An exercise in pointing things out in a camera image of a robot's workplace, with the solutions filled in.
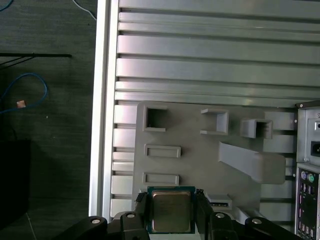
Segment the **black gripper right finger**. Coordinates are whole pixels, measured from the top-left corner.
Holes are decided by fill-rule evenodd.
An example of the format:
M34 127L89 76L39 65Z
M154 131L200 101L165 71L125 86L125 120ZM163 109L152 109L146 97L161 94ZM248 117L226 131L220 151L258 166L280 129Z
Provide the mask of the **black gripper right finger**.
M215 212L202 189L195 192L195 224L202 240L294 240L295 234L266 218L254 216L244 224Z

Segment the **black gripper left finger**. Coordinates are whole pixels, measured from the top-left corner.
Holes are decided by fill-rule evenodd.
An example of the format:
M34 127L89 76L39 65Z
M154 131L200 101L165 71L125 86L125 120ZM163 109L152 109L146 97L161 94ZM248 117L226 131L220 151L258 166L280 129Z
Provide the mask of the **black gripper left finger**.
M148 240L147 220L150 200L146 192L138 194L133 211L118 213L111 222L101 216L89 216L59 234L61 240Z

